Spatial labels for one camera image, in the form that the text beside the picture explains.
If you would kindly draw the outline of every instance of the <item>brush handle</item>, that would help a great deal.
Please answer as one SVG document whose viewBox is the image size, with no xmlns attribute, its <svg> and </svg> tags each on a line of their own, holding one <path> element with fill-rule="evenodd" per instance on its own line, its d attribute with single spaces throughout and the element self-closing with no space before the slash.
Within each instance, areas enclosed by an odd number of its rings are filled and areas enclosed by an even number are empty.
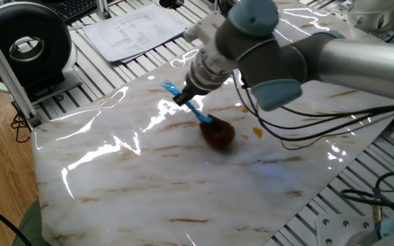
<svg viewBox="0 0 394 246">
<path fill-rule="evenodd" d="M 171 92 L 171 94 L 175 96 L 181 93 L 179 89 L 177 89 L 171 82 L 164 83 L 161 86 L 167 89 L 169 92 Z M 191 111 L 196 115 L 197 119 L 200 120 L 201 122 L 206 122 L 206 123 L 212 122 L 211 117 L 204 116 L 203 114 L 201 114 L 199 111 L 197 111 L 195 106 L 193 106 L 190 102 L 186 102 L 185 105 L 187 105 L 188 108 L 191 109 Z"/>
</svg>

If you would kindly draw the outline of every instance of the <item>brown liquid spill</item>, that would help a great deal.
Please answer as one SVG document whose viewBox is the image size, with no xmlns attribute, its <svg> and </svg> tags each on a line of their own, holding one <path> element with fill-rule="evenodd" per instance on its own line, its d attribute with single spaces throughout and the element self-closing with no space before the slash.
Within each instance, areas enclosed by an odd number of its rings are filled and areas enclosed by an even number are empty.
<svg viewBox="0 0 394 246">
<path fill-rule="evenodd" d="M 169 222 L 195 222 L 195 223 L 206 223 L 208 222 L 208 219 L 169 219 Z"/>
<path fill-rule="evenodd" d="M 260 139 L 263 137 L 263 130 L 257 127 L 253 128 L 253 133 Z"/>
<path fill-rule="evenodd" d="M 352 94 L 352 93 L 355 93 L 355 92 L 358 92 L 358 91 L 357 90 L 352 90 L 352 91 L 348 91 L 348 92 L 343 92 L 343 93 L 340 93 L 340 94 L 335 94 L 335 95 L 329 96 L 329 98 L 334 98 L 334 97 L 337 97 L 337 96 L 344 96 L 344 95 Z"/>
</svg>

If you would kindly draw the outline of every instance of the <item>blue cap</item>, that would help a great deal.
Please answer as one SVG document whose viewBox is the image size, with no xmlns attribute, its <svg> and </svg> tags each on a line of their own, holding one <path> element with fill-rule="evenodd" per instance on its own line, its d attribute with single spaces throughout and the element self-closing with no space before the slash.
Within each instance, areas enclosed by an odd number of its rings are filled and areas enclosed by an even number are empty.
<svg viewBox="0 0 394 246">
<path fill-rule="evenodd" d="M 228 13 L 231 23 L 251 36 L 272 34 L 279 21 L 278 7 L 272 0 L 243 0 Z"/>
<path fill-rule="evenodd" d="M 275 79 L 255 85 L 252 94 L 264 111 L 271 111 L 300 97 L 302 88 L 295 79 Z"/>
</svg>

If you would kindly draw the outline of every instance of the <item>brown stain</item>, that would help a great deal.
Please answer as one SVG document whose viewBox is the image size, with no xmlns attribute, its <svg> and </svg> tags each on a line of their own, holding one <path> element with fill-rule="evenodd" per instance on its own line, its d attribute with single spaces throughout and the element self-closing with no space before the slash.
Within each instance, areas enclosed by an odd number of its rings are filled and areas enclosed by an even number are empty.
<svg viewBox="0 0 394 246">
<path fill-rule="evenodd" d="M 300 156 L 293 156 L 293 157 L 288 157 L 286 159 L 276 159 L 276 160 L 271 160 L 271 161 L 262 161 L 263 164 L 275 164 L 275 163 L 279 163 L 279 162 L 290 162 L 290 161 L 301 161 L 302 157 Z"/>
<path fill-rule="evenodd" d="M 147 177 L 144 177 L 144 176 L 140 176 L 140 178 L 141 178 L 141 179 L 149 179 L 149 180 L 153 180 L 152 178 L 147 178 Z"/>
<path fill-rule="evenodd" d="M 234 118 L 234 119 L 231 120 L 231 122 L 234 122 L 234 121 L 237 121 L 237 120 L 242 120 L 242 119 L 246 119 L 246 117 L 243 116 L 243 117 L 239 117 L 239 118 Z"/>
<path fill-rule="evenodd" d="M 66 240 L 68 240 L 68 239 L 70 239 L 70 238 L 82 238 L 82 237 L 84 237 L 84 236 L 85 236 L 84 233 L 82 233 L 82 234 L 80 234 L 80 235 L 78 235 L 78 234 L 66 234 L 66 235 L 55 236 L 55 237 L 53 237 L 53 238 L 54 238 L 55 240 L 66 241 Z"/>
<path fill-rule="evenodd" d="M 157 148 L 155 149 L 155 151 L 160 151 L 160 150 L 169 150 L 172 148 L 180 148 L 180 146 L 166 146 L 166 147 L 162 147 L 162 148 Z"/>
<path fill-rule="evenodd" d="M 301 196 L 302 191 L 290 191 L 290 192 L 287 192 L 285 195 Z"/>
<path fill-rule="evenodd" d="M 327 27 L 329 25 L 332 25 L 332 23 L 331 24 L 328 24 L 328 23 L 320 23 L 319 24 L 320 27 Z M 309 27 L 314 27 L 314 24 L 306 24 L 306 25 L 300 26 L 300 28 L 309 28 Z"/>
<path fill-rule="evenodd" d="M 270 233 L 268 230 L 264 229 L 264 228 L 248 228 L 246 226 L 242 227 L 242 228 L 235 228 L 238 232 L 242 232 L 242 231 L 248 231 L 251 230 L 253 232 L 267 232 Z"/>
<path fill-rule="evenodd" d="M 253 128 L 253 133 L 260 139 L 263 137 L 263 130 L 258 128 L 258 127 L 254 127 Z"/>
<path fill-rule="evenodd" d="M 352 93 L 355 93 L 355 92 L 358 92 L 358 91 L 357 90 L 350 90 L 348 92 L 343 92 L 343 93 L 340 93 L 340 94 L 335 94 L 335 95 L 329 96 L 329 98 L 335 98 L 335 97 L 338 97 L 338 96 L 345 96 L 345 95 L 352 94 Z"/>
<path fill-rule="evenodd" d="M 308 118 L 308 119 L 303 119 L 302 121 L 317 121 L 317 120 L 321 120 L 321 119 L 317 119 L 317 118 Z"/>
<path fill-rule="evenodd" d="M 208 219 L 169 219 L 169 222 L 192 222 L 192 223 L 206 223 Z"/>
<path fill-rule="evenodd" d="M 160 92 L 165 92 L 165 90 L 147 90 L 147 92 L 150 92 L 150 93 L 160 93 Z"/>
<path fill-rule="evenodd" d="M 166 147 L 161 147 L 161 148 L 155 148 L 155 151 L 169 150 L 172 148 L 182 148 L 184 150 L 189 150 L 189 149 L 195 148 L 195 146 L 166 146 Z"/>
<path fill-rule="evenodd" d="M 210 111 L 221 111 L 221 110 L 226 110 L 226 109 L 235 109 L 237 106 L 229 106 L 229 107 L 224 107 L 224 108 L 219 108 L 219 109 L 210 109 Z"/>
<path fill-rule="evenodd" d="M 184 126 L 198 126 L 198 123 L 197 122 L 181 122 L 181 123 L 171 124 L 171 125 L 166 126 L 164 128 L 164 130 L 170 130 L 171 128 L 176 128 L 176 127 L 182 126 L 182 125 L 184 125 Z"/>
<path fill-rule="evenodd" d="M 111 189 L 111 190 L 105 190 L 105 191 L 106 192 L 116 192 L 116 193 L 126 193 L 129 191 L 145 191 L 147 189 L 160 188 L 160 187 L 161 187 L 160 185 L 148 185 L 148 186 L 139 186 L 139 187 L 131 187 L 131 188 Z"/>
<path fill-rule="evenodd" d="M 81 202 L 96 202 L 98 201 L 98 198 L 79 198 L 76 199 L 76 201 L 81 201 Z"/>
</svg>

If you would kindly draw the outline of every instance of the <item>metal bracket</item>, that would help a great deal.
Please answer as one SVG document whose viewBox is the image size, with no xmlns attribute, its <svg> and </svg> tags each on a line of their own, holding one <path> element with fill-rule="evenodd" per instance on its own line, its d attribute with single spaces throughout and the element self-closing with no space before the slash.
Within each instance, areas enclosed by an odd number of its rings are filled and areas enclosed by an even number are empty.
<svg viewBox="0 0 394 246">
<path fill-rule="evenodd" d="M 320 214 L 315 223 L 319 246 L 347 246 L 354 235 L 359 232 L 368 234 L 373 230 L 373 219 L 366 216 Z"/>
</svg>

